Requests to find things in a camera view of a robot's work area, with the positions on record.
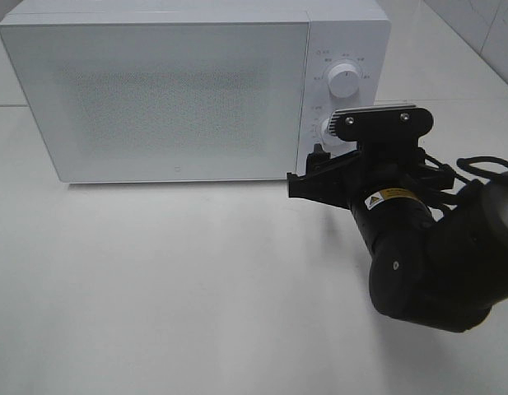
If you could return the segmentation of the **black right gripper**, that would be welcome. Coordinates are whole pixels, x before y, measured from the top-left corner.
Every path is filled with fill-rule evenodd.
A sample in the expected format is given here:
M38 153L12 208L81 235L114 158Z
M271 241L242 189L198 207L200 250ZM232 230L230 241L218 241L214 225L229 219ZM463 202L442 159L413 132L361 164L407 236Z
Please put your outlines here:
M319 143L307 156L305 174L287 173L287 196L350 209L358 194L381 188L404 188L425 205L444 213L455 204L449 191L455 172L421 147L384 145L366 156L362 149L332 157Z

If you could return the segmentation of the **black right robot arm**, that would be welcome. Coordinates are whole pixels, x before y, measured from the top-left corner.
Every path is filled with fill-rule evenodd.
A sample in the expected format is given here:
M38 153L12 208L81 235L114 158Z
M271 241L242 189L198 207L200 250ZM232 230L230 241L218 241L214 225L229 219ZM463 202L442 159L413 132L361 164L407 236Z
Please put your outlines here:
M508 299L508 162L455 167L416 143L360 144L333 158L316 146L292 198L351 212L371 255L369 290L388 317L449 332L479 325Z

